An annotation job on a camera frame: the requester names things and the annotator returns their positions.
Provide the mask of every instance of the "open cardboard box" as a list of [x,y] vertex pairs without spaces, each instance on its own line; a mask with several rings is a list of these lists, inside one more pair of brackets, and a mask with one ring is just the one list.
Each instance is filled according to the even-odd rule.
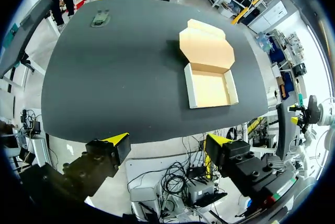
[[231,66],[234,51],[226,35],[214,26],[189,20],[179,34],[180,49],[189,60],[185,67],[190,108],[234,105],[238,96]]

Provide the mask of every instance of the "white cabinet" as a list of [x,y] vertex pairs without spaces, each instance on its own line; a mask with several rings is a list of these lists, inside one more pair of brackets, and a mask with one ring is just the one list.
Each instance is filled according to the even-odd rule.
[[284,4],[279,1],[272,8],[266,10],[263,14],[257,17],[248,26],[256,33],[263,32],[278,22],[287,14],[287,10]]
[[270,28],[270,26],[271,25],[269,24],[269,22],[263,16],[261,16],[259,19],[257,19],[257,21],[252,23],[249,28],[251,28],[256,33],[259,33],[267,30],[268,28]]

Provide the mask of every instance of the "black tabletop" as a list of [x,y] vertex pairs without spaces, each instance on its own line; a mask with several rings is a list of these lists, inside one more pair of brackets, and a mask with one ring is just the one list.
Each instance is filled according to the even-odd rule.
[[[92,28],[98,10],[110,21]],[[221,28],[234,48],[239,103],[190,109],[179,32],[189,19]],[[223,17],[157,0],[83,5],[62,32],[42,89],[47,133],[78,142],[130,133],[132,143],[189,136],[267,112],[264,83],[244,34]]]

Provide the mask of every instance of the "gray device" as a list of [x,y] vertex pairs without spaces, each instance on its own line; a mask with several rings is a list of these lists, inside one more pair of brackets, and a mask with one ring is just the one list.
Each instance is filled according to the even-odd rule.
[[187,183],[188,195],[192,204],[203,198],[205,195],[214,194],[214,183],[207,181],[206,184],[192,180]]

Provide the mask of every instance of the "white floor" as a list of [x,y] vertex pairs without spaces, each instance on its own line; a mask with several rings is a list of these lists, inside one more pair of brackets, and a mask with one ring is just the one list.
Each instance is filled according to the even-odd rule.
[[[225,19],[216,11],[216,9],[211,8],[210,2],[208,0],[171,1],[181,5],[196,6],[199,9],[204,9],[208,12],[216,13],[222,19]],[[276,79],[272,74],[269,58],[267,54],[257,46],[253,38],[254,34],[243,24],[237,25],[237,29],[241,29],[244,32],[252,47],[252,50],[255,53],[264,79],[265,88],[267,90],[277,89]],[[46,21],[43,21],[34,33],[27,47],[27,53],[33,60],[40,64],[41,67],[46,69],[56,42],[57,36],[55,35],[54,31],[52,31]],[[15,79],[19,80],[21,78],[19,73],[20,71],[18,71],[18,75],[15,77]],[[35,72],[34,75],[31,75],[29,72],[25,91],[22,92],[16,88],[12,89],[13,94],[16,96],[15,124],[19,125],[19,113],[22,108],[41,108],[42,84],[43,76],[40,73]],[[218,133],[224,135],[226,130],[221,129],[218,131]],[[191,149],[196,150],[197,141],[195,141],[193,138],[185,138],[186,146],[188,146],[188,141],[190,143]],[[56,158],[56,156],[50,152],[51,160],[54,165],[57,164],[58,171],[62,172],[62,164],[65,162],[70,163],[77,159],[81,153],[85,151],[85,144],[63,140],[51,136],[50,148],[57,154]],[[131,146],[131,149],[132,150],[129,154],[129,158],[148,158],[156,157],[158,155],[173,155],[185,152],[185,148],[181,144],[181,138],[162,142],[134,144]],[[107,180],[103,183],[103,185],[91,198],[91,200],[95,207],[106,212],[119,216],[121,216],[123,213],[130,214],[131,208],[126,185],[126,171],[124,165],[121,165],[120,170],[116,176],[114,178],[107,178]],[[235,215],[241,213],[241,209],[237,205],[241,194],[228,178],[222,179],[220,181],[220,188],[226,190],[228,192],[228,196],[225,197],[221,202],[217,203],[215,207],[223,219],[228,222],[234,222],[238,219],[235,218]],[[214,220],[213,218],[210,218],[210,215],[207,217],[210,221]]]

